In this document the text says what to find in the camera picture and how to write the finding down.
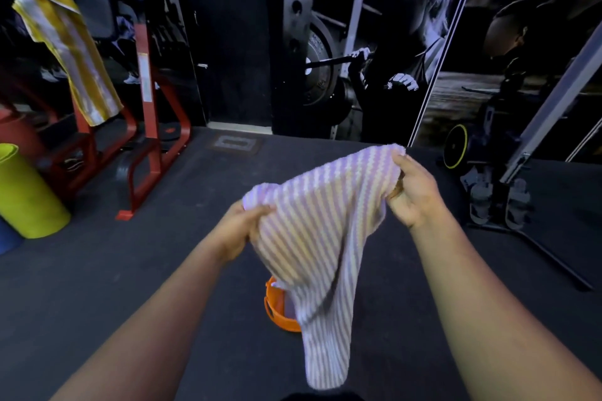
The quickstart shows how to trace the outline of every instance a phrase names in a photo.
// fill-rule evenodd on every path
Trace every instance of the towel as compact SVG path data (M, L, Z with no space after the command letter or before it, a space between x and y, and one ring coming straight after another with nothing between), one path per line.
M73 0L14 0L31 38L45 43L69 76L71 94L90 126L123 108Z
M400 168L397 145L372 146L282 185L256 185L243 207L276 205L263 217L255 251L292 297L310 387L347 379L357 275L367 237L385 218Z

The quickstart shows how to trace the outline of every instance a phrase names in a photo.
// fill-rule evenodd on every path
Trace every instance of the yellow foam roller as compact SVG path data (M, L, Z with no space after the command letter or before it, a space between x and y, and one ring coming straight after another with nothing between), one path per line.
M0 143L0 216L25 238L61 230L71 215L19 147Z

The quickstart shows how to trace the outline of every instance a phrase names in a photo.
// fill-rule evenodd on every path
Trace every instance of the blue cylinder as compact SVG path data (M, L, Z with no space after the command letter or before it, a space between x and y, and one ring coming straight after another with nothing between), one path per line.
M0 217L0 254L16 249L23 242L23 237Z

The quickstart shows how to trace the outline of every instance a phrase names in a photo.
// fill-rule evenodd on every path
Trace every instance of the black rubber floor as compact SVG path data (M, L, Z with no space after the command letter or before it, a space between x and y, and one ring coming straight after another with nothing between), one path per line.
M253 185L282 182L363 145L270 136L253 157L206 149L200 130L144 207L116 222L112 170L77 201L72 223L0 257L0 392L48 398L173 272L228 206ZM432 151L448 205L455 183ZM602 167L533 162L528 231L602 290ZM357 286L345 388L367 401L467 398L408 232L388 216L368 239ZM580 293L529 246L503 234L470 239L523 303L602 376L602 297ZM224 272L194 344L178 400L277 401L308 391L300 337L263 307L268 272L246 250Z

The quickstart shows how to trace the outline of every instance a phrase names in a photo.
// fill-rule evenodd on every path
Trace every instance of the yellow ring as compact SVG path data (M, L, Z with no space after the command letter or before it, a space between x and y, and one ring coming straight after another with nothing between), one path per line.
M462 162L462 160L464 159L464 155L466 154L466 148L468 147L468 130L466 130L466 127L464 126L464 124L459 123L458 125L456 125L454 128L456 127L462 127L462 130L464 131L464 148L462 150L462 155L460 156L460 159L456 162L455 165L449 166L446 162L445 156L443 157L443 163L445 164L445 166L450 169L453 170L454 168L456 168L458 165L460 165L460 162ZM453 129L450 130L450 132L447 134L447 137L449 138L450 135L453 132Z

